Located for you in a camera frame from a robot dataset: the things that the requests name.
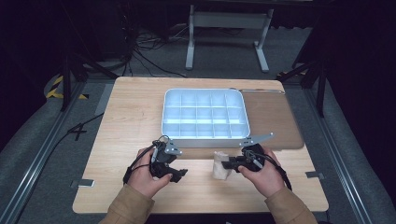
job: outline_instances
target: sleeve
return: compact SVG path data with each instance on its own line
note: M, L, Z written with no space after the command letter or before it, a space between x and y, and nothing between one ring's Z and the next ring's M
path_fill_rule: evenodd
M140 224L149 217L154 201L129 185L124 185L113 203L108 207L107 215L101 224Z
M314 215L293 192L283 188L265 200L276 224L317 223Z

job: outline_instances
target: jacket sleeve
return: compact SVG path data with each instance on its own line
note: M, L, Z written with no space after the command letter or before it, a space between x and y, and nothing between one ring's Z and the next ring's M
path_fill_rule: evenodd
M153 205L152 199L131 186L124 185L100 223L143 224L148 219Z
M265 200L276 224L317 223L314 215L293 192L283 188Z

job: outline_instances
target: gray carpet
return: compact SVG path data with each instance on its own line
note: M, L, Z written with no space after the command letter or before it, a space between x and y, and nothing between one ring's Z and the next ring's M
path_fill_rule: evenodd
M252 47L252 41L255 36L259 35L256 31L245 30L238 35L225 34L218 30L199 32L196 37L195 60L192 71L184 69L187 53L187 41L184 39L164 45L160 49L142 52L163 69L183 73L188 77L274 79L279 72L291 69L291 64L309 32L309 29L272 29L269 31L264 44L264 53L270 67L268 74L261 72ZM142 60L147 68L142 66L136 58ZM136 56L136 58L131 61L132 74L127 69L125 76L177 77L177 75L166 74L140 56ZM120 75L122 71L123 68L115 72ZM106 99L111 91L112 82L114 81L108 80L100 74L90 76L83 91L84 94L90 95L89 99L76 102L60 131L58 139L76 124L91 119L103 111L106 106ZM321 183L330 205L328 213L330 222L359 223L332 164L325 138L318 123L313 119L315 111L310 109L304 91L295 85L285 85L285 89L313 163L317 171L324 175ZM15 134L1 153L0 211L2 213L19 185L23 173L29 167L30 162L45 140L61 105L61 99L48 99L47 103ZM368 208L373 223L396 223L395 210L389 196L364 158L359 144L356 142L332 95L330 86L327 86L326 89L324 108L325 121L329 125L343 158L345 158L347 167L361 193L361 199ZM26 204L21 214L19 223L97 223L103 218L104 215L75 214L72 210L72 204L77 190L70 188L73 180L82 177L100 121L99 118L84 125L83 130L87 132L83 133L78 141L76 141L75 134L69 134L56 147L39 178L29 203ZM315 216L318 220L327 220L325 213L315 213ZM154 223L155 218L149 219L148 222ZM184 218L184 220L174 219L177 221L173 223L192 223L191 217ZM162 218L162 223L167 223L165 220L166 218ZM232 215L224 215L222 220L233 224L246 223L244 219L240 220ZM198 223L210 222L201 219L201 222ZM258 219L257 222L250 223L262 223L262 220L259 221Z

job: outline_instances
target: metal bar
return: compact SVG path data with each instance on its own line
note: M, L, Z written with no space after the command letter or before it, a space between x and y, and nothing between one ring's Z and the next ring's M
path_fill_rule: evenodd
M20 185L18 186L17 190L12 196L12 199L4 210L3 215L0 217L0 224L18 222L24 206L28 203L30 196L33 193L33 190L35 189L35 184L37 183L38 178L40 177L40 174L44 169L46 160L50 157L58 132L61 130L62 125L67 118L67 115L73 107L73 104L82 93L84 86L85 83L83 82L79 82L76 84L76 87L73 90L70 105L56 118L47 138L39 149L32 164L27 169Z
M341 184L343 185L344 191L346 192L346 196L349 199L349 202L352 206L353 212L359 223L373 223L370 219L370 216L367 212L366 207L364 206L361 196L356 189L355 182L353 181L347 166L345 165L343 158L339 152L337 145L332 138L332 134L329 130L329 127L326 123L325 118L322 118L316 109L316 100L313 92L308 89L304 89L305 97L308 100L308 103L315 114L315 118L322 130L324 137L326 139L326 144L329 149L330 158L332 159L332 163L334 165L335 171L338 174L338 177L341 180Z

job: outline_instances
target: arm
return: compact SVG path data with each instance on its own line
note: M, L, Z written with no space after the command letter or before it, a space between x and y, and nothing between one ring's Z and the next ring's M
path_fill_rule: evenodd
M149 161L153 150L144 155L134 166L134 170L126 185L109 206L106 217L100 222L107 223L145 223L149 217L154 201L151 199L160 189L165 187L171 175L154 180L149 172Z
M277 164L275 154L268 147L264 153L272 157ZM266 162L259 172L251 172L244 166L239 166L241 174L250 180L265 198L276 223L317 223L314 215L293 192L285 187L282 177L270 162Z

